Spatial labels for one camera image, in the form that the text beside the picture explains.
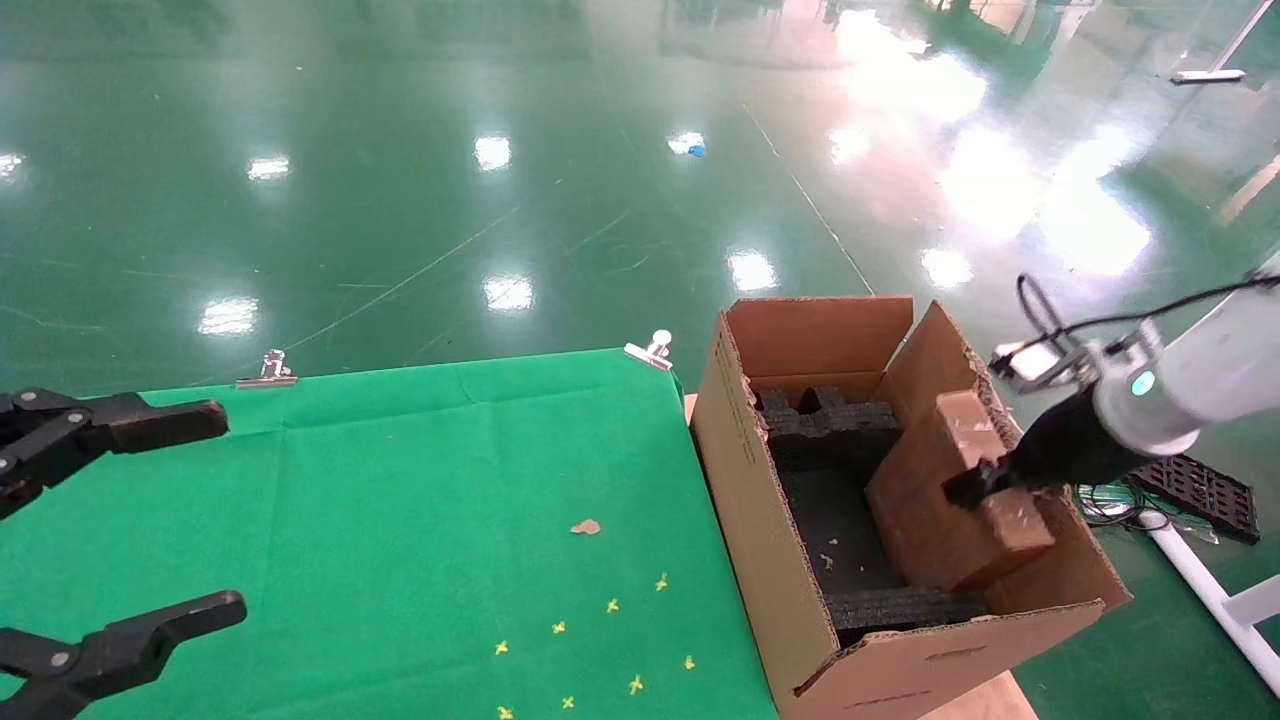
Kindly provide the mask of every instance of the black plastic tray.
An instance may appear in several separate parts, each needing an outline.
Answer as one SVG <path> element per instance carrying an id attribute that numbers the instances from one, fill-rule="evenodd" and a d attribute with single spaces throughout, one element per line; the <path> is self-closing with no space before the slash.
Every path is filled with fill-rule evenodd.
<path id="1" fill-rule="evenodd" d="M 1261 538 L 1253 488 L 1194 457 L 1164 457 L 1129 473 L 1129 479 L 1231 539 L 1253 544 Z"/>

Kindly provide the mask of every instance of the white pole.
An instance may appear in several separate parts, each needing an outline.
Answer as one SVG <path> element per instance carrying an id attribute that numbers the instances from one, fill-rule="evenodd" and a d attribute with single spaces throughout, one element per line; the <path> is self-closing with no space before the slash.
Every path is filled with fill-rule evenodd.
<path id="1" fill-rule="evenodd" d="M 1272 615 L 1280 615 L 1280 575 L 1233 594 L 1222 606 L 1242 625 L 1257 625 Z"/>
<path id="2" fill-rule="evenodd" d="M 1144 510 L 1138 516 L 1138 520 L 1151 530 L 1152 539 L 1165 552 L 1169 561 L 1174 564 L 1174 568 L 1178 568 L 1187 584 L 1196 591 L 1201 602 L 1213 615 L 1217 624 L 1222 625 L 1222 629 L 1235 642 L 1235 646 L 1240 648 L 1245 660 L 1258 671 L 1258 675 L 1271 688 L 1271 692 L 1276 697 L 1280 697 L 1280 657 L 1276 656 L 1276 651 L 1267 644 L 1267 641 L 1253 625 L 1243 624 L 1228 612 L 1225 603 L 1229 596 L 1226 591 L 1217 583 L 1213 574 L 1204 568 L 1201 559 L 1197 557 L 1196 552 L 1187 544 L 1187 541 L 1174 529 L 1174 525 L 1164 514 Z"/>
<path id="3" fill-rule="evenodd" d="M 1213 60 L 1213 65 L 1210 67 L 1208 72 L 1216 73 L 1226 67 L 1228 60 L 1230 60 L 1231 55 L 1235 55 L 1235 51 L 1240 49 L 1240 44 L 1244 42 L 1244 38 L 1248 37 L 1251 32 L 1253 32 L 1253 26 L 1258 24 L 1258 20 L 1262 19 L 1262 15 L 1265 15 L 1267 13 L 1267 9 L 1271 8 L 1272 1 L 1274 0 L 1262 0 L 1262 3 L 1258 4 L 1258 9 L 1253 12 L 1253 17 L 1249 18 L 1249 22 L 1244 23 L 1244 27 L 1240 28 L 1240 32 L 1235 33 L 1235 37 L 1231 38 L 1231 42 L 1226 46 L 1226 50 L 1222 50 L 1222 54 L 1217 56 L 1217 60 Z"/>

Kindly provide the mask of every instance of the metal binder clip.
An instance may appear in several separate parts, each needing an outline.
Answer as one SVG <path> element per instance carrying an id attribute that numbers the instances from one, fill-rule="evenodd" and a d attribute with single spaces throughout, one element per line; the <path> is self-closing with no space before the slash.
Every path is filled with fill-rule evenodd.
<path id="1" fill-rule="evenodd" d="M 269 350 L 262 356 L 262 370 L 256 378 L 236 380 L 237 389 L 253 389 L 261 387 L 291 387 L 298 384 L 298 378 L 293 370 L 284 366 L 284 351 Z"/>
<path id="2" fill-rule="evenodd" d="M 653 342 L 649 343 L 649 347 L 640 347 L 628 342 L 622 350 L 645 365 L 668 373 L 671 372 L 671 360 L 667 360 L 667 355 L 671 352 L 671 348 L 667 347 L 668 345 L 671 345 L 671 333 L 667 331 L 654 331 Z"/>

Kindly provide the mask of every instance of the floor line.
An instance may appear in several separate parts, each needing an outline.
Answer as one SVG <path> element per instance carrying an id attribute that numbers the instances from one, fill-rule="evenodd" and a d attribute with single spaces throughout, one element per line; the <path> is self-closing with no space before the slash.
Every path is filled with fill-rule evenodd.
<path id="1" fill-rule="evenodd" d="M 850 255 L 849 250 L 845 249 L 845 243 L 840 242 L 840 236 L 836 234 L 836 231 L 831 229 L 831 223 L 827 222 L 827 218 L 823 218 L 822 213 L 818 211 L 818 206 L 813 204 L 813 199 L 809 197 L 809 192 L 805 191 L 803 184 L 800 184 L 800 179 L 796 177 L 795 173 L 791 172 L 791 168 L 787 165 L 787 161 L 782 159 L 782 154 L 778 152 L 778 149 L 774 147 L 773 141 L 769 140 L 769 133 L 764 132 L 764 128 L 760 127 L 760 122 L 756 120 L 755 115 L 751 114 L 751 109 L 746 106 L 746 102 L 739 100 L 737 104 L 742 106 L 742 111 L 746 113 L 746 117 L 751 118 L 751 123 L 755 126 L 755 129 L 760 131 L 760 137 L 763 137 L 764 142 L 769 145 L 769 150 L 773 151 L 773 156 L 777 158 L 780 163 L 782 163 L 782 169 L 786 170 L 787 176 L 791 177 L 791 182 L 796 183 L 796 190 L 799 190 L 800 195 L 804 196 L 804 201 L 809 204 L 809 209 L 813 210 L 813 214 L 818 217 L 818 220 L 822 223 L 822 227 L 827 228 L 827 234 L 831 236 L 831 240 L 836 243 L 836 247 L 840 249 L 840 252 L 845 256 L 846 260 L 849 260 L 849 264 L 852 265 L 854 272 L 858 273 L 858 279 L 863 281 L 863 284 L 867 286 L 868 292 L 876 295 L 876 288 L 872 287 L 872 283 L 867 282 L 867 275 L 863 274 L 863 269 L 858 266 L 858 263 L 854 260 L 854 256 Z"/>

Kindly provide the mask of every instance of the brown box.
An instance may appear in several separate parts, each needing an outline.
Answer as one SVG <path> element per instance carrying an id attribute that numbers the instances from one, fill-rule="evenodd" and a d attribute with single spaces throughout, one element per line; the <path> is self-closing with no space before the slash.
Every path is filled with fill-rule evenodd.
<path id="1" fill-rule="evenodd" d="M 906 428 L 900 446 L 922 433 L 932 438 L 915 443 L 918 457 L 897 462 L 927 478 L 916 480 L 922 493 L 941 495 L 946 477 L 983 454 L 1012 447 L 1021 433 L 940 305 L 929 307 L 895 356 L 911 318 L 910 297 L 763 299 L 739 301 L 716 323 L 692 428 L 782 720 L 914 720 L 1132 600 L 1071 503 L 1036 498 L 1052 546 L 1032 542 L 1034 556 L 998 579 L 970 578 L 988 583 L 977 589 L 995 615 L 872 633 L 840 648 L 765 448 L 753 388 L 796 395 L 835 384 L 851 402 L 890 402 Z M 893 475 L 882 465 L 872 484 L 891 487 Z M 868 497 L 899 570 L 929 584 L 920 578 L 938 573 L 938 565 L 922 550 L 931 546 L 914 532 L 919 520 L 904 510 L 910 503 L 872 487 Z M 982 523 L 980 515 L 948 519 L 964 529 L 961 520 Z M 934 584 L 950 582 L 956 579 Z"/>

